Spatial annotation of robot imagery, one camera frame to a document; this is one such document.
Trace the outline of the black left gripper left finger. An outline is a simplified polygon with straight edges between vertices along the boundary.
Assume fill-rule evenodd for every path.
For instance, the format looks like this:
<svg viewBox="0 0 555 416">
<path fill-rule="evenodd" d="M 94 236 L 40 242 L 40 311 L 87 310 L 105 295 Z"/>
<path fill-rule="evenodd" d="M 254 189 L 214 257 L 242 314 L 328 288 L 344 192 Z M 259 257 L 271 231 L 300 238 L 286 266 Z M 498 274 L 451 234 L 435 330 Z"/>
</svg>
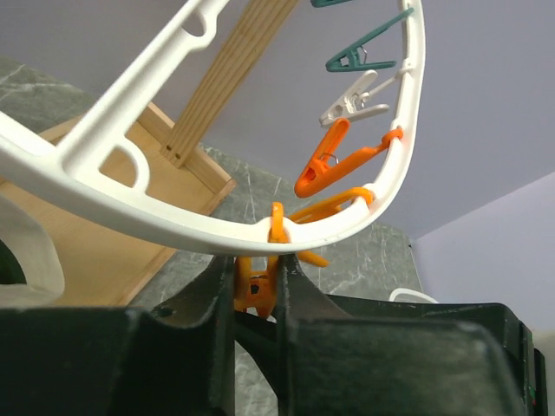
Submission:
<svg viewBox="0 0 555 416">
<path fill-rule="evenodd" d="M 1 312 L 4 415 L 231 415 L 233 261 L 152 310 Z"/>
</svg>

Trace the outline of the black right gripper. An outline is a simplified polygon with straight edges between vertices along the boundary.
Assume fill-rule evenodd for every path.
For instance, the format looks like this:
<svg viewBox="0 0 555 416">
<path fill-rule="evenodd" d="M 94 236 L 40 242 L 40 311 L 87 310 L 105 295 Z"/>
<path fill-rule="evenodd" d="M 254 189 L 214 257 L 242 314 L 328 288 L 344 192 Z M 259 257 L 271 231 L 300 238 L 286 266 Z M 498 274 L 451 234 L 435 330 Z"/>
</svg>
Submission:
<svg viewBox="0 0 555 416">
<path fill-rule="evenodd" d="M 545 357 L 532 331 L 504 304 L 389 302 L 331 295 L 330 300 L 356 317 L 471 322 L 485 328 L 503 347 L 526 415 L 547 414 Z"/>
</svg>

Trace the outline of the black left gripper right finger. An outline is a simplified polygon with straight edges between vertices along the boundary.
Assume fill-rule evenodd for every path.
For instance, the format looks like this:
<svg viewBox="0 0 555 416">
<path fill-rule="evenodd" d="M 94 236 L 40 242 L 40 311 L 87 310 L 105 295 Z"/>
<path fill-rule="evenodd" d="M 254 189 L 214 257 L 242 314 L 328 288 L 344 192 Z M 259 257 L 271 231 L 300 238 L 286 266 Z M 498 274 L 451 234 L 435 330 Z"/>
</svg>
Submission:
<svg viewBox="0 0 555 416">
<path fill-rule="evenodd" d="M 280 259 L 283 415 L 524 415 L 503 347 L 471 322 L 348 314 Z"/>
</svg>

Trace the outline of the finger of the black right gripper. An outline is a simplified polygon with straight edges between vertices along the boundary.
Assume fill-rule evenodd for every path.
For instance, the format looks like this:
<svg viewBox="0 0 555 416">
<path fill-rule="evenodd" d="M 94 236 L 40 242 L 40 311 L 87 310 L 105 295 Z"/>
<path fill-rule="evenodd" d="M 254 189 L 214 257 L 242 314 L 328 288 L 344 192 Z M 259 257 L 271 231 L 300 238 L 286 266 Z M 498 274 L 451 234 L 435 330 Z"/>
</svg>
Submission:
<svg viewBox="0 0 555 416">
<path fill-rule="evenodd" d="M 280 399 L 278 325 L 245 312 L 234 312 L 235 340 L 257 364 L 272 392 Z"/>
</svg>

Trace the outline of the olive green underwear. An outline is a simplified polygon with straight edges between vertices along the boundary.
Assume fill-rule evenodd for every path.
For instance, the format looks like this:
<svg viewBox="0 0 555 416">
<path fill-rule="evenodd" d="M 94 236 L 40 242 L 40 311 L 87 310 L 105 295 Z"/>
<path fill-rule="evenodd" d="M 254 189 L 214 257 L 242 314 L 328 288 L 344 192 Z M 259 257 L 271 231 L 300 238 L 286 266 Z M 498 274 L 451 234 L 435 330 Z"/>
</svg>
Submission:
<svg viewBox="0 0 555 416">
<path fill-rule="evenodd" d="M 64 290 L 62 266 L 48 232 L 19 206 L 1 198 L 1 306 L 50 304 Z"/>
</svg>

